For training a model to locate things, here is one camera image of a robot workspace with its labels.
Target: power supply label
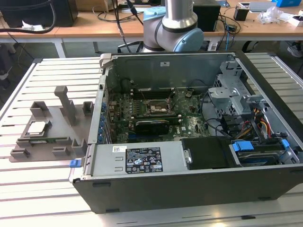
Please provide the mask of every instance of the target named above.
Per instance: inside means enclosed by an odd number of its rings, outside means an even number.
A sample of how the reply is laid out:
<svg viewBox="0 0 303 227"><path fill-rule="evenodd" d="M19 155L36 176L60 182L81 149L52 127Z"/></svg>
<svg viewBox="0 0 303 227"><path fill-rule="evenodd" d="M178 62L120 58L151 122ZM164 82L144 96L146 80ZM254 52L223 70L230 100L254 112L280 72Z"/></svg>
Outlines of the power supply label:
<svg viewBox="0 0 303 227"><path fill-rule="evenodd" d="M126 149L125 162L128 174L163 172L160 148Z"/></svg>

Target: table leg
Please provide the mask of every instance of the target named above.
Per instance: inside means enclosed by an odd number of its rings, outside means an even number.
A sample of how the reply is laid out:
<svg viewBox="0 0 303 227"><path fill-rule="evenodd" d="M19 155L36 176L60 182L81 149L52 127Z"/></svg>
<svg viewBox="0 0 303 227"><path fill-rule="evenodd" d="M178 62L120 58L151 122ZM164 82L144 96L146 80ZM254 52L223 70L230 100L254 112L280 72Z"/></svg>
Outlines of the table leg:
<svg viewBox="0 0 303 227"><path fill-rule="evenodd" d="M5 44L10 53L16 53L16 49L14 48L14 44Z"/></svg>
<svg viewBox="0 0 303 227"><path fill-rule="evenodd" d="M95 53L99 53L98 43L97 42L93 42L93 44L94 44Z"/></svg>
<svg viewBox="0 0 303 227"><path fill-rule="evenodd" d="M217 49L218 42L220 37L214 37L210 40L207 51L215 51Z"/></svg>
<svg viewBox="0 0 303 227"><path fill-rule="evenodd" d="M56 50L58 52L59 58L66 58L66 50L62 39L55 40L54 44L56 46Z"/></svg>

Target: black cable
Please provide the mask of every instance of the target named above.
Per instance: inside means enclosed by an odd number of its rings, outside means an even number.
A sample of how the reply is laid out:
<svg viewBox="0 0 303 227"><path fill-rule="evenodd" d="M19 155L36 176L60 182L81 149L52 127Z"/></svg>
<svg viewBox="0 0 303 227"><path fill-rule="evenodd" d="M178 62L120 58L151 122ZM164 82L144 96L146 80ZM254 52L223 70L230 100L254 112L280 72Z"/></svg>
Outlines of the black cable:
<svg viewBox="0 0 303 227"><path fill-rule="evenodd" d="M220 19L218 19L219 21L221 21L222 23L223 23L223 27L224 27L224 34L223 34L223 36L222 36L222 39L220 40L220 43L219 43L219 45L217 45L217 49L216 50L218 50L219 48L220 48L220 46L221 46L221 44L222 44L222 42L223 42L223 40L224 40L224 37L225 37L225 35L226 35L226 26L225 26L225 22L224 22L224 20L223 20L223 17L221 16L221 20Z"/></svg>
<svg viewBox="0 0 303 227"><path fill-rule="evenodd" d="M38 9L44 6L48 6L48 1L35 4L35 5L29 5L29 6L0 6L1 11L22 11L22 10L29 10L29 9Z"/></svg>
<svg viewBox="0 0 303 227"><path fill-rule="evenodd" d="M116 20L117 20L117 26L118 26L118 31L121 35L121 38L128 50L129 53L131 53L131 49L129 49L129 46L127 45L127 42L125 41L125 37L124 37L124 33L123 33L123 29L120 25L120 21L119 21L119 10L117 10L117 7L115 8L115 3L114 3L114 0L112 0L112 3L113 3L113 8L114 8L114 13L115 13L115 17L116 17Z"/></svg>
<svg viewBox="0 0 303 227"><path fill-rule="evenodd" d="M45 33L52 31L52 29L55 27L55 24L57 22L57 16L56 16L56 12L55 12L55 9L53 6L53 0L48 0L46 3L44 5L44 7L46 5L50 5L50 7L52 9L52 13L53 13L53 24L48 29L42 30L42 31L30 31L30 30L17 29L17 28L0 28L0 32L23 32L23 33L28 33L28 34L45 34ZM38 8L40 8L41 4L32 5L31 7L35 7L35 6L38 6ZM3 9L3 7L0 7L0 10L7 11L7 8Z"/></svg>
<svg viewBox="0 0 303 227"><path fill-rule="evenodd" d="M29 57L31 57L33 60L35 59L9 32L8 35L28 54Z"/></svg>
<svg viewBox="0 0 303 227"><path fill-rule="evenodd" d="M110 23L117 23L117 20L108 20L108 19L105 19L106 16L107 16L106 12L100 12L99 14L96 14L96 13L95 13L95 7L96 7L96 6L93 7L92 11L93 11L93 14L94 14L99 20L105 21L105 22L110 22ZM130 15L130 16L121 18L121 19L120 19L120 23L130 22L130 21L133 20L133 17L134 17L134 15Z"/></svg>
<svg viewBox="0 0 303 227"><path fill-rule="evenodd" d="M192 80L192 81L189 83L188 87L190 87L195 81L200 81L202 84L204 84L205 86L209 87L209 86L208 86L203 80L201 80L201 79L194 79L194 80Z"/></svg>
<svg viewBox="0 0 303 227"><path fill-rule="evenodd" d="M142 24L143 25L143 22L141 21L141 19L138 17L138 14L137 15L135 15L135 17L138 19L138 21L140 22L140 24Z"/></svg>
<svg viewBox="0 0 303 227"><path fill-rule="evenodd" d="M130 2L130 0L126 0L126 3L129 7L129 9L131 10L132 14L140 21L140 23L143 25L143 22L140 20L140 18L138 17L138 12L136 10L136 7Z"/></svg>
<svg viewBox="0 0 303 227"><path fill-rule="evenodd" d="M233 8L237 8L237 6L235 6L235 7L230 7L230 8L228 8L226 11L228 11L228 10L230 10L230 9L233 9Z"/></svg>
<svg viewBox="0 0 303 227"><path fill-rule="evenodd" d="M223 130L220 130L220 129L217 129L216 127L214 127L213 125L211 125L208 121L209 120L213 120L213 119L216 119L216 118L210 118L208 120L205 120L205 117L203 116L203 103L204 103L204 100L206 98L206 96L208 96L208 92L205 93L205 95L203 96L203 99L202 99L202 103L201 103L201 116L202 116L202 120L204 122L206 122L208 124L209 127L215 129L216 131L220 132L223 136L227 137L228 139L232 139L233 140L233 137L231 137L230 135L228 135L226 132L224 132Z"/></svg>
<svg viewBox="0 0 303 227"><path fill-rule="evenodd" d="M219 126L222 126L222 125L218 124L217 127L216 127L216 129L218 129ZM217 130L215 130L215 132L216 132L215 135L217 136Z"/></svg>
<svg viewBox="0 0 303 227"><path fill-rule="evenodd" d="M240 31L241 31L241 25L239 24L239 22L238 21L236 21L236 20L234 20L234 19L232 19L231 17L227 17L227 16L224 16L224 15L221 15L221 17L225 17L225 18L228 18L228 19L230 19L230 20L232 20L233 22L235 22L235 23L237 23L238 24L238 26L239 26L239 30L237 31L237 32L229 32L230 34L238 34Z"/></svg>

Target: yellow wire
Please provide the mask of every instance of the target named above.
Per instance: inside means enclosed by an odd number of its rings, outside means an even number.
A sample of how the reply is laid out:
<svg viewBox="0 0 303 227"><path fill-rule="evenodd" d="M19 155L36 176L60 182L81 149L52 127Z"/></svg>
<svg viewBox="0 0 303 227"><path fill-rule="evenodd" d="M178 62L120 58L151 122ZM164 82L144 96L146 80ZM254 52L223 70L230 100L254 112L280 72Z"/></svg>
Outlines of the yellow wire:
<svg viewBox="0 0 303 227"><path fill-rule="evenodd" d="M267 125L265 124L265 122L261 122L264 126L265 126L265 128L266 128L266 133L268 134L268 127L267 127Z"/></svg>
<svg viewBox="0 0 303 227"><path fill-rule="evenodd" d="M242 133L240 136L238 136L236 139L241 138L242 136L245 136L247 133L249 133L252 130L252 127L250 127L249 129L247 129L244 133Z"/></svg>

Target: floor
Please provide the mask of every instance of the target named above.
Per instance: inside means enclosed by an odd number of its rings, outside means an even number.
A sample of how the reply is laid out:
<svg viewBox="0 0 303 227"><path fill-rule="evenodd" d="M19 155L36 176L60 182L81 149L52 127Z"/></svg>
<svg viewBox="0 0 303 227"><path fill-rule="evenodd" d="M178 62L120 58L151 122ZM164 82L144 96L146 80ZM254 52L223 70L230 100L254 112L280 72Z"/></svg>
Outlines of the floor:
<svg viewBox="0 0 303 227"><path fill-rule="evenodd" d="M117 46L123 44L122 42L102 42L98 43L99 50L102 52L117 52ZM244 42L235 42L232 50L241 50ZM251 43L248 50L252 49L255 42ZM220 49L225 49L225 44L222 43ZM293 57L288 51L287 42L260 42L255 45L252 52L274 52L280 57L294 72L297 72L303 63L303 59L298 59ZM67 57L98 57L99 53L94 52L93 43L67 43L65 45L67 51ZM30 66L32 59L27 55L25 51L18 45L15 45L17 52L11 54L10 57L13 61L13 67L9 72L10 85L4 89L0 87L0 109L5 104L6 100L9 98L11 93L14 91L15 87L18 85L19 81L22 79L23 75L26 73L28 67ZM55 46L51 43L43 44L26 44L25 49L34 58L58 58ZM303 78L303 70L299 72L299 76Z"/></svg>

